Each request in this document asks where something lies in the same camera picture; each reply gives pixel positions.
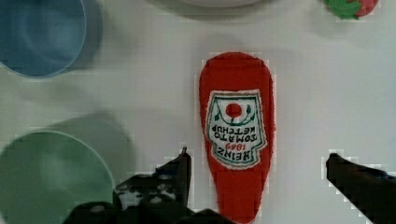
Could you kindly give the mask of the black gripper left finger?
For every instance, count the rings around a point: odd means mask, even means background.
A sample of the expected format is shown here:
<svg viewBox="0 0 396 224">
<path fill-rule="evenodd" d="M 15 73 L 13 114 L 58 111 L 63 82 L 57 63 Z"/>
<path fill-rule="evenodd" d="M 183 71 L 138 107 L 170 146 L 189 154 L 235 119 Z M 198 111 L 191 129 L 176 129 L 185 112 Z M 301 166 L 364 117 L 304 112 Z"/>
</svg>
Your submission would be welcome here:
<svg viewBox="0 0 396 224">
<path fill-rule="evenodd" d="M 113 189 L 113 204 L 121 212 L 148 209 L 189 215 L 191 156 L 187 148 L 149 175 L 134 175 Z"/>
</svg>

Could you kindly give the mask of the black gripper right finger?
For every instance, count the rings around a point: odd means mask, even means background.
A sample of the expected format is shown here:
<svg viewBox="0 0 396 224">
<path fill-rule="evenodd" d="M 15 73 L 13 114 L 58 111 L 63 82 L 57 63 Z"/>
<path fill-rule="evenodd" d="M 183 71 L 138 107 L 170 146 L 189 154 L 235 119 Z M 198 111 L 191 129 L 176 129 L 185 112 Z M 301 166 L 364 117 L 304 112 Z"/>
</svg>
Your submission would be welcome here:
<svg viewBox="0 0 396 224">
<path fill-rule="evenodd" d="M 396 223 L 396 178 L 331 153 L 326 178 L 373 224 Z"/>
</svg>

